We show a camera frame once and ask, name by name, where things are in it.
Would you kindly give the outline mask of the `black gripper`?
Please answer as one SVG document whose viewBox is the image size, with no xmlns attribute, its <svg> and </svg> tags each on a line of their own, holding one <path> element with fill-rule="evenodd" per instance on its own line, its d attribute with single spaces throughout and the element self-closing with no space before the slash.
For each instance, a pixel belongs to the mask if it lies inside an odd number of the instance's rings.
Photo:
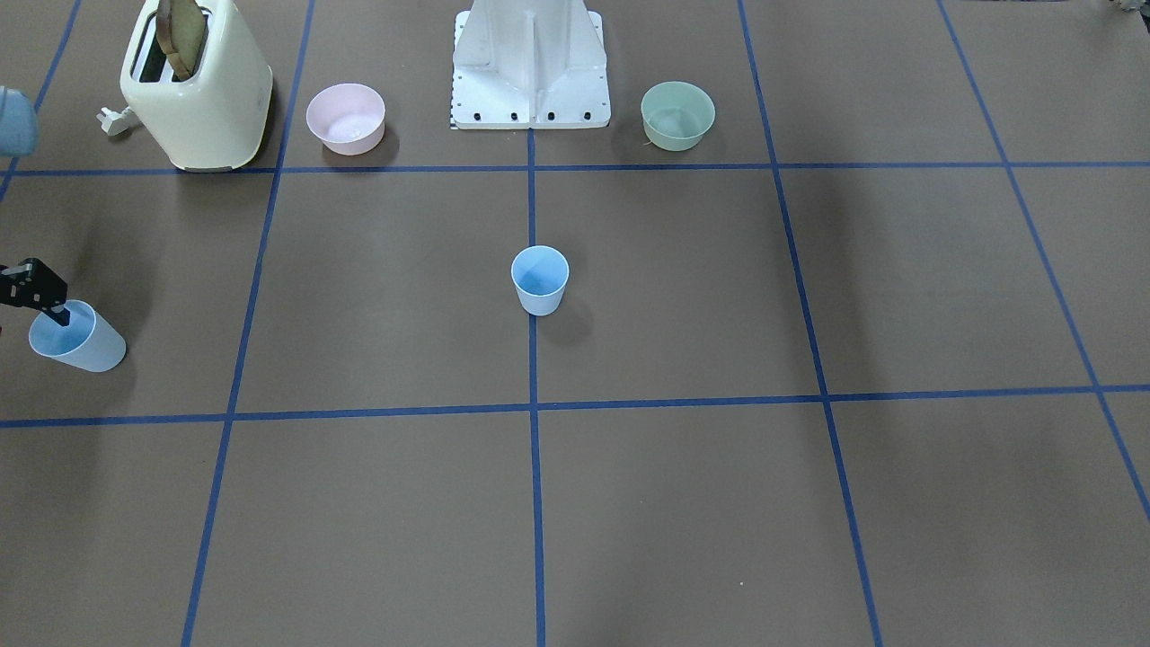
<svg viewBox="0 0 1150 647">
<path fill-rule="evenodd" d="M 40 259 L 1 265 L 1 303 L 43 311 L 57 326 L 68 328 L 71 311 L 66 307 L 68 284 Z"/>
</svg>

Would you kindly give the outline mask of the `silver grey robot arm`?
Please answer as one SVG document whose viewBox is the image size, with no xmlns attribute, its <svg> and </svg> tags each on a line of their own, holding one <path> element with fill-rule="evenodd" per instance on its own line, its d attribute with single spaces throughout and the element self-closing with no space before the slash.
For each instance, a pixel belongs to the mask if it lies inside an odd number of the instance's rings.
<svg viewBox="0 0 1150 647">
<path fill-rule="evenodd" d="M 31 155 L 39 143 L 40 123 L 31 99 L 17 88 L 1 87 L 1 155 Z M 71 323 L 67 299 L 68 284 L 40 259 L 1 265 L 3 306 L 41 311 L 57 326 L 66 328 Z"/>
</svg>

